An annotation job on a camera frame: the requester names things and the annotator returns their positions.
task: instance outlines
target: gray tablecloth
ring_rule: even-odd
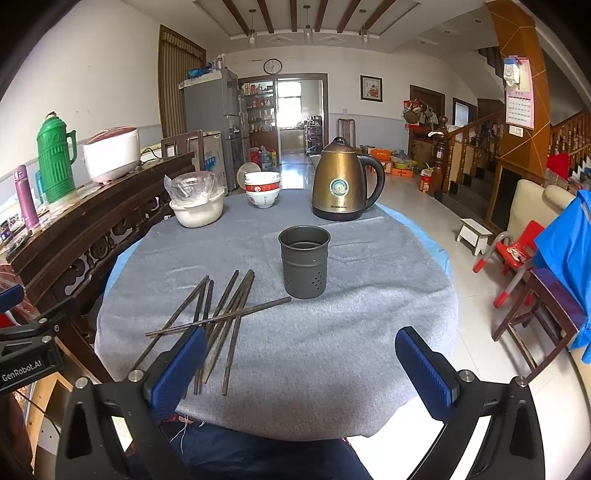
[[[131,255],[99,312],[96,352],[124,378],[161,327],[208,274],[213,304],[235,269],[251,268],[247,305],[285,296],[278,234],[293,225],[330,231],[326,292],[245,317],[230,377],[221,383],[226,349],[178,412],[242,432],[282,440],[376,433],[416,395],[396,359],[394,337],[412,325],[436,351],[450,354],[457,298],[441,267],[404,225],[372,207],[359,220],[333,223],[311,212],[309,190],[283,190],[268,209],[245,195],[227,197],[215,223],[186,229],[172,218],[153,227]],[[190,322],[194,304],[177,323]],[[178,336],[162,338],[142,367]]]

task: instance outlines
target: gold kettle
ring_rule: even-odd
[[[367,198],[365,167],[372,167],[378,182]],[[325,220],[355,220],[371,207],[384,189],[382,164],[368,155],[357,155],[343,137],[336,137],[322,151],[314,175],[312,211]]]

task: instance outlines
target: refrigerator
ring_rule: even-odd
[[[245,102],[238,86],[238,76],[224,68],[190,79],[180,86],[188,131],[219,130],[228,189],[234,190],[236,172],[249,161],[248,124],[244,124]]]

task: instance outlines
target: carved wooden sideboard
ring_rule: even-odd
[[[103,293],[117,256],[173,214],[164,176],[194,171],[193,156],[150,161],[107,185],[81,187],[77,198],[40,218],[15,255],[0,255],[0,290],[17,283],[25,288],[24,301],[12,310],[17,320],[30,322],[66,296],[77,300],[81,315],[62,328],[57,342],[98,381],[112,378],[90,345],[94,328],[85,313]]]

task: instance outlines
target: blue cloth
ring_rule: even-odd
[[[396,210],[392,210],[384,205],[380,205],[376,203],[378,207],[380,207],[384,212],[386,212],[390,217],[394,220],[399,221],[401,224],[406,225],[411,231],[414,233],[414,236],[417,237],[418,241],[421,242],[425,250],[427,250],[431,256],[435,259],[435,261],[441,265],[441,268],[445,272],[445,274],[451,279],[452,277],[452,267],[449,263],[449,255],[447,252],[430,236],[425,233],[421,227],[419,227],[416,223],[414,223],[411,219],[405,217],[402,213],[397,212]]]
[[[406,225],[408,228],[410,228],[414,235],[417,237],[418,241],[421,242],[423,247],[433,256],[435,261],[439,265],[441,265],[441,268],[446,273],[446,275],[449,278],[452,277],[452,268],[449,263],[449,255],[435,240],[433,240],[430,236],[428,236],[425,233],[425,230],[423,230],[409,218],[405,217],[402,213],[397,212],[396,210],[392,210],[391,208],[388,208],[384,205],[380,205],[379,203],[376,203],[376,205],[380,207],[388,215],[390,215],[390,217],[392,217],[394,220],[397,220],[401,224]],[[119,278],[119,275],[121,275],[121,272],[123,271],[125,264],[131,257],[131,254],[135,252],[135,249],[138,248],[139,243],[141,241],[142,239],[139,239],[136,243],[131,245],[129,248],[127,248],[127,250],[119,254],[119,256],[117,257],[115,265],[113,266],[113,270],[111,270],[111,274],[109,275],[107,284],[105,286],[104,297],[107,296],[107,294],[111,291],[111,288],[113,288],[113,285],[115,285],[115,282]]]
[[[285,442],[198,420],[163,422],[160,429],[195,478],[216,480],[372,480],[353,447],[342,439]],[[136,480],[150,480],[139,455],[128,458]]]
[[[537,266],[543,262],[577,300],[587,321],[570,349],[586,346],[583,361],[591,363],[591,192],[579,190],[576,198],[548,227],[535,244]]]

